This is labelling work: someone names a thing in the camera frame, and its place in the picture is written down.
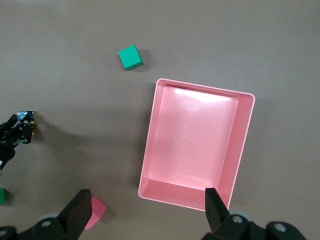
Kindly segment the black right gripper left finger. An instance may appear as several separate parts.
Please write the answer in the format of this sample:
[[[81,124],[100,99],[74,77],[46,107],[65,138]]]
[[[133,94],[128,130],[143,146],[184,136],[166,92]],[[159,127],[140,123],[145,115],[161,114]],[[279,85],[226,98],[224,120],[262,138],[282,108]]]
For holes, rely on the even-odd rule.
[[[92,216],[91,198],[89,189],[81,189],[56,217],[20,233],[14,226],[0,226],[0,240],[78,240]]]

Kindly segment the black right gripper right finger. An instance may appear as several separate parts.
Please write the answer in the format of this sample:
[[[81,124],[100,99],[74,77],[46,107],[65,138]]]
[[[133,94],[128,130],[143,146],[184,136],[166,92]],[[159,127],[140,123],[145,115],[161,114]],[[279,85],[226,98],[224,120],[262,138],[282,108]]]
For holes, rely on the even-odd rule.
[[[211,232],[203,240],[307,240],[292,224],[271,221],[265,228],[231,214],[215,188],[205,189],[205,214]]]

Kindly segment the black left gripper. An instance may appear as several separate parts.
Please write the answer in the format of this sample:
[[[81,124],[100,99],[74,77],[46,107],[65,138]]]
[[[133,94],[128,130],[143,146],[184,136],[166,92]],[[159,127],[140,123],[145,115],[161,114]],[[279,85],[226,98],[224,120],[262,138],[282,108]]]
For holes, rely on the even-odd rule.
[[[0,168],[4,168],[15,156],[15,147],[18,144],[29,144],[31,142],[33,130],[33,121],[20,122],[15,114],[0,125],[0,135],[12,136],[0,137]]]

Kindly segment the red foam cube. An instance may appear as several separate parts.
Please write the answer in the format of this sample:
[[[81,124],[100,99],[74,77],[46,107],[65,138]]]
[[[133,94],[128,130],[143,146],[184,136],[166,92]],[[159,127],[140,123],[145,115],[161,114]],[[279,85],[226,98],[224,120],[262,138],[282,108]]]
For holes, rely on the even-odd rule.
[[[107,210],[107,207],[96,196],[91,198],[91,208],[92,214],[85,226],[86,230],[89,230],[93,225],[95,225]]]

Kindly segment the brown table mat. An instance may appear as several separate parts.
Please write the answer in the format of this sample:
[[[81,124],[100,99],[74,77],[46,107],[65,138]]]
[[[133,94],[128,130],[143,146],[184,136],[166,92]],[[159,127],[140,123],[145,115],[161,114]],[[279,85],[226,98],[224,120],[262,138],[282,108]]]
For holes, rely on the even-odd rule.
[[[255,96],[230,208],[320,240],[320,0],[0,0],[0,124],[38,125],[0,174],[0,226],[90,189],[107,210],[79,240],[200,240],[204,212],[138,196],[160,78]]]

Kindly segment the pink plastic tray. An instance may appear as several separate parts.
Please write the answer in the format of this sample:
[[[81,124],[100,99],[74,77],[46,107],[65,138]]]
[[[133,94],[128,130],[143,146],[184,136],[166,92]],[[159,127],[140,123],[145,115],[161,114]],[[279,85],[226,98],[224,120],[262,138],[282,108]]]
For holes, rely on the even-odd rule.
[[[156,82],[138,195],[205,210],[205,190],[231,203],[255,96],[161,78]]]

